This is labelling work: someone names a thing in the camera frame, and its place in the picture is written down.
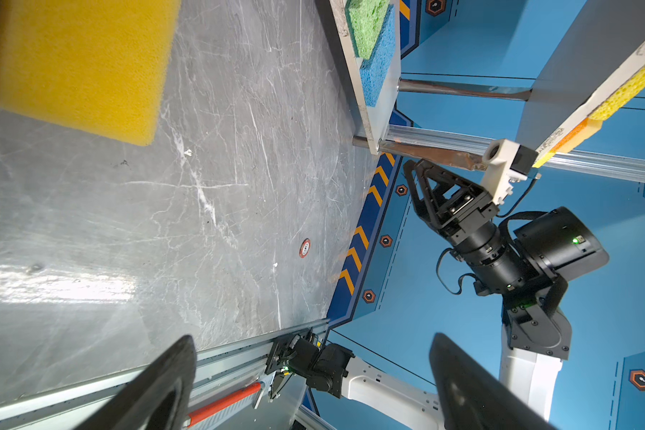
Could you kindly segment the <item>blue cellulose sponge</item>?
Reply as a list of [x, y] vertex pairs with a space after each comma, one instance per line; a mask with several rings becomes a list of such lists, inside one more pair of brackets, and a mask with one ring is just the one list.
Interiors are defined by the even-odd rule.
[[396, 48], [395, 16], [395, 6], [389, 5], [374, 51], [369, 59], [363, 61], [359, 70], [367, 107], [376, 106], [391, 66]]

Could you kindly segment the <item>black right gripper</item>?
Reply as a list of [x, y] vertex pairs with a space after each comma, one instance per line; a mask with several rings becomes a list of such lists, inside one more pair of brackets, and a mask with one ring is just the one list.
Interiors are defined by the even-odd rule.
[[426, 159], [403, 167], [417, 216], [476, 269], [512, 269], [516, 257], [493, 218], [498, 209], [483, 187]]

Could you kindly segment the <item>yellow cellulose sponge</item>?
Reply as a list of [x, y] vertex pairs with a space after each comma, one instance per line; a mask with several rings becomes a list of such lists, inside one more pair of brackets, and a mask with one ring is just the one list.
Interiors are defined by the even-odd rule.
[[635, 98], [645, 89], [645, 66], [625, 82], [607, 100], [605, 100], [589, 116], [589, 120], [604, 122], [611, 118], [619, 109]]

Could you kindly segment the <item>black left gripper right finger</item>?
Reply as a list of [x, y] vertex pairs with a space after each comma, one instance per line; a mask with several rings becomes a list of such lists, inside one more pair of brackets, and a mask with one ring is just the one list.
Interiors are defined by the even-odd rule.
[[498, 377], [492, 376], [443, 333], [430, 364], [448, 429], [551, 429], [559, 359], [513, 349], [501, 334]]

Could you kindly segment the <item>green cellulose sponge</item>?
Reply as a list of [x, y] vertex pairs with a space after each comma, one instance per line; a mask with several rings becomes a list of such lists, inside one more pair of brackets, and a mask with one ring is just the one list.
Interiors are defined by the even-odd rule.
[[388, 0], [347, 1], [347, 20], [358, 57], [368, 60], [372, 56], [389, 5]]

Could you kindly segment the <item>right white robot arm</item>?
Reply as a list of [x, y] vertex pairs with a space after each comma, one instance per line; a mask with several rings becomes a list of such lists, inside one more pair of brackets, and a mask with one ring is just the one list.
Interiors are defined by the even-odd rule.
[[[279, 258], [283, 267], [298, 268], [295, 287], [281, 301], [284, 322], [326, 315], [333, 290], [341, 284], [343, 252], [365, 200], [365, 180], [334, 183], [304, 181], [296, 176], [279, 193], [275, 218], [284, 225], [282, 241], [294, 247], [305, 239], [313, 253], [326, 256], [321, 270], [310, 271], [293, 254]], [[630, 186], [619, 181], [547, 169], [522, 204], [526, 211], [569, 208], [598, 236], [606, 248], [616, 242], [610, 212], [628, 202]], [[381, 295], [369, 313], [342, 324], [329, 340], [393, 376], [422, 388], [434, 379], [428, 363], [429, 346], [444, 333], [485, 367], [497, 373], [501, 355], [501, 301], [466, 290], [452, 294], [465, 266], [452, 259], [437, 260], [444, 240], [415, 215], [409, 201], [393, 197], [384, 220], [395, 238], [388, 248], [374, 251], [367, 285]], [[557, 380], [551, 419], [562, 429], [606, 429], [612, 405], [616, 356], [606, 340], [607, 321], [616, 300], [607, 290], [610, 267], [574, 281], [562, 308], [573, 326], [571, 359]]]

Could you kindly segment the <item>orange-yellow thick sponge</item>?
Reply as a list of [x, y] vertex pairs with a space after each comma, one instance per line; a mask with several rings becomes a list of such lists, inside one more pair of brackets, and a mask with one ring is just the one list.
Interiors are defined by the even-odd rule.
[[566, 134], [564, 138], [555, 145], [549, 152], [541, 156], [533, 165], [534, 168], [540, 168], [550, 159], [552, 159], [557, 153], [568, 153], [574, 148], [582, 144], [584, 141], [589, 139], [591, 136], [596, 134], [603, 125], [602, 120], [596, 120], [591, 118], [586, 118], [579, 123], [575, 129], [571, 130], [569, 134]]

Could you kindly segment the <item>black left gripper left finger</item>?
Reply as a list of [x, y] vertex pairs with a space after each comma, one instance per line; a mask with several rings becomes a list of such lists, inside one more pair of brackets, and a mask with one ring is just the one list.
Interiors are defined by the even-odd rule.
[[80, 429], [181, 429], [195, 381], [194, 339], [185, 335], [146, 367]]

